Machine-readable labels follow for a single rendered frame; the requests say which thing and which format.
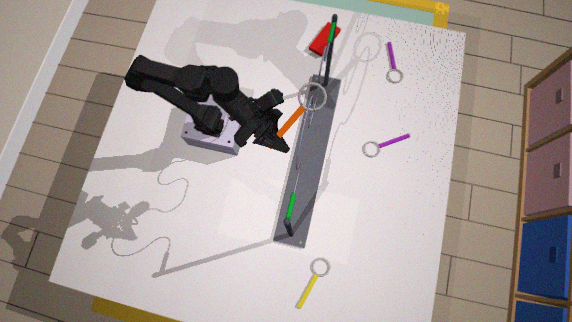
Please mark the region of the grey loop with yellow handle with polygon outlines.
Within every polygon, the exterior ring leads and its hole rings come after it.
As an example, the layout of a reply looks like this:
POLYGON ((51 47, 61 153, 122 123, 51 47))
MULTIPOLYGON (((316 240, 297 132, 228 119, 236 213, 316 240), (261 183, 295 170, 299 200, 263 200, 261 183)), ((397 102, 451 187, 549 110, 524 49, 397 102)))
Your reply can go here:
POLYGON ((327 259, 325 259, 325 258, 323 258, 323 257, 319 257, 319 258, 315 259, 314 262, 312 263, 312 270, 313 270, 313 272, 314 272, 315 275, 314 275, 313 279, 311 280, 311 282, 310 282, 310 284, 309 284, 309 286, 308 286, 306 292, 304 293, 303 297, 301 298, 301 300, 300 300, 300 302, 299 302, 299 304, 298 304, 298 306, 297 306, 297 307, 299 307, 300 309, 302 308, 302 306, 303 306, 303 304, 304 304, 306 298, 309 296, 309 294, 310 294, 310 292, 311 292, 311 290, 312 290, 312 288, 313 288, 315 282, 317 281, 318 277, 319 277, 319 276, 326 276, 326 275, 329 273, 329 271, 330 271, 330 263, 329 263, 329 261, 328 261, 327 259), (317 260, 319 260, 319 259, 323 259, 323 260, 327 261, 327 263, 328 263, 328 265, 329 265, 329 269, 328 269, 327 273, 325 273, 325 274, 323 274, 323 275, 319 275, 319 274, 316 273, 315 270, 314 270, 314 264, 315 264, 315 262, 316 262, 317 260))

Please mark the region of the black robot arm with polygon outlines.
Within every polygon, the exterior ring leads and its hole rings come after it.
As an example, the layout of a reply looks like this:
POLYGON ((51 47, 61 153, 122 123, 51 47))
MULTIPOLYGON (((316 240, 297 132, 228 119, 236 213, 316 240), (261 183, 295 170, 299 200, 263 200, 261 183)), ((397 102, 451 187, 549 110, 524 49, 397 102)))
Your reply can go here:
MULTIPOLYGON (((151 61, 143 55, 134 59, 124 80, 135 91, 153 92, 190 114, 197 131, 214 137, 220 137, 224 126, 224 120, 220 119, 222 112, 216 105, 198 102, 206 102, 212 94, 212 99, 228 113, 232 104, 245 95, 239 90, 238 75, 229 67, 189 64, 180 68, 151 61)), ((284 102, 282 96, 279 89, 273 88, 258 99, 254 98, 254 102, 247 103, 254 115, 257 111, 267 111, 269 116, 270 109, 284 102)))

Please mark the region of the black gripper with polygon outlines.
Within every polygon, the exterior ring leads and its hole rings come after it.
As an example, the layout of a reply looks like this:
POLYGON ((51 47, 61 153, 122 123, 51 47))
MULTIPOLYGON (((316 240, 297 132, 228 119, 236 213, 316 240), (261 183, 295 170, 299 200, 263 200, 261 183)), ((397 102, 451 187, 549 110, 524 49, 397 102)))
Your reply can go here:
POLYGON ((234 134, 234 142, 243 147, 247 144, 247 140, 254 134, 255 140, 253 144, 265 146, 283 153, 287 153, 290 148, 285 142, 284 138, 276 134, 278 130, 278 119, 283 113, 277 109, 271 109, 271 114, 266 115, 266 112, 257 111, 254 115, 251 111, 249 104, 254 100, 252 97, 242 95, 239 97, 228 110, 231 121, 237 121, 241 127, 234 134), (262 115, 262 116, 260 116, 262 115), (260 118, 259 118, 260 116, 260 118))

